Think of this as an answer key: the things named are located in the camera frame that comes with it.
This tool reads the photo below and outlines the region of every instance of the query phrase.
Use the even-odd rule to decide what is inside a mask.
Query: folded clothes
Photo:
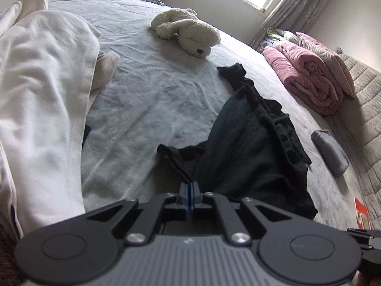
[[[343,92],[324,62],[313,52],[288,41],[263,51],[283,85],[307,106],[322,115],[340,107]]]
[[[348,156],[328,130],[316,130],[311,134],[324,162],[334,177],[340,177],[349,166]]]

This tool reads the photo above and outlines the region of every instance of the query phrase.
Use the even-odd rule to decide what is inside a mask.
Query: gray ridged panel
[[[36,285],[27,282],[24,286]],[[156,236],[130,247],[104,276],[83,286],[285,286],[268,275],[248,248],[220,236]]]

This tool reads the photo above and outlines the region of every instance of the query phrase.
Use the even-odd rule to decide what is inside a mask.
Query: white cloth
[[[115,69],[117,68],[119,59],[120,56],[114,51],[109,51],[108,53],[102,51],[99,52],[86,114],[89,112],[100,91],[111,80],[111,77],[114,75]]]
[[[81,144],[100,32],[46,9],[18,0],[0,19],[0,222],[15,238],[85,212]]]

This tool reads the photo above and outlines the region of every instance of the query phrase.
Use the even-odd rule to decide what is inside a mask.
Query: bed
[[[100,49],[120,55],[111,82],[86,120],[91,132],[81,161],[85,209],[176,192],[180,178],[157,156],[157,146],[180,148],[207,139],[232,94],[216,67],[240,62],[262,97],[277,100],[290,114],[312,160],[307,189],[319,211],[315,220],[356,228],[353,195],[362,197],[352,168],[334,179],[310,139],[313,131],[328,129],[323,117],[284,88],[264,56],[222,31],[221,44],[206,59],[186,54],[176,40],[155,36],[150,22],[167,8],[136,0],[49,0],[50,10],[89,21],[102,33]]]

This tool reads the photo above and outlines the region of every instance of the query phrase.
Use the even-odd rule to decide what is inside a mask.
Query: white stuffed animal
[[[197,20],[197,13],[192,9],[169,9],[160,13],[153,19],[151,28],[156,31],[156,28],[165,22],[174,22],[182,19]]]
[[[220,32],[217,28],[194,18],[194,13],[190,9],[172,9],[166,11],[166,15],[159,14],[156,16],[152,23],[151,28],[156,31],[156,35],[162,39],[170,40],[178,34],[178,42],[180,47],[188,54],[198,57],[206,58],[211,52],[211,48],[221,41]],[[191,18],[180,19],[177,21],[170,20],[163,22],[167,19],[175,19],[180,17],[190,16]]]

